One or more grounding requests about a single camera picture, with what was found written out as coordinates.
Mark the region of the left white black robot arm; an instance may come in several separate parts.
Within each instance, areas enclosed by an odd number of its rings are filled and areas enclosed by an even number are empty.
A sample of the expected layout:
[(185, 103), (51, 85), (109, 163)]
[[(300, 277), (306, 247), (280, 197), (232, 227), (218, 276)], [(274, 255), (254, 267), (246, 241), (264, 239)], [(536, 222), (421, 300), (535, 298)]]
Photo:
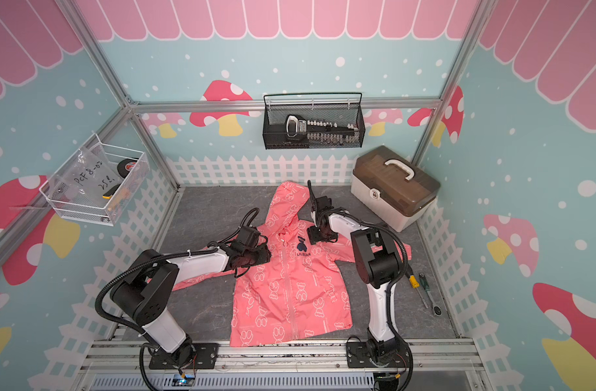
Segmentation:
[(236, 279), (271, 260), (267, 237), (252, 225), (260, 213), (253, 208), (230, 236), (205, 249), (160, 254), (153, 249), (101, 289), (94, 308), (102, 318), (134, 329), (160, 364), (182, 370), (192, 366), (197, 350), (189, 335), (167, 309), (172, 290), (187, 280), (232, 273)]

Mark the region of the pink child rain jacket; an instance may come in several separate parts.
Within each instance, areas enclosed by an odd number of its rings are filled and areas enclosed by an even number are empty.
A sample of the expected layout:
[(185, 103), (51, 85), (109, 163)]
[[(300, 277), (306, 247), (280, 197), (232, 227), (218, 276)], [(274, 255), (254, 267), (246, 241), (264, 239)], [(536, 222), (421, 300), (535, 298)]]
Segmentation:
[(230, 345), (271, 345), (350, 329), (351, 304), (336, 263), (353, 262), (349, 239), (310, 244), (313, 223), (299, 218), (309, 190), (281, 184), (259, 231), (267, 237), (270, 262), (238, 278)]

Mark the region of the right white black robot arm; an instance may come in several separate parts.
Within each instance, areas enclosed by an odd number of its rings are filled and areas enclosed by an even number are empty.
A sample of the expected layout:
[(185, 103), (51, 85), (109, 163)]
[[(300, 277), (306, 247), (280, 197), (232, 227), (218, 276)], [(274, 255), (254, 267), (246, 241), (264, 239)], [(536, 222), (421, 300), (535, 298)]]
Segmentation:
[(312, 244), (335, 243), (342, 237), (351, 242), (357, 273), (366, 284), (370, 320), (363, 354), (377, 368), (400, 371), (376, 376), (375, 390), (405, 390), (414, 374), (409, 343), (395, 325), (395, 288), (406, 277), (410, 263), (404, 244), (389, 228), (368, 223), (341, 208), (328, 196), (315, 196), (309, 182), (309, 200), (314, 225), (308, 229)]

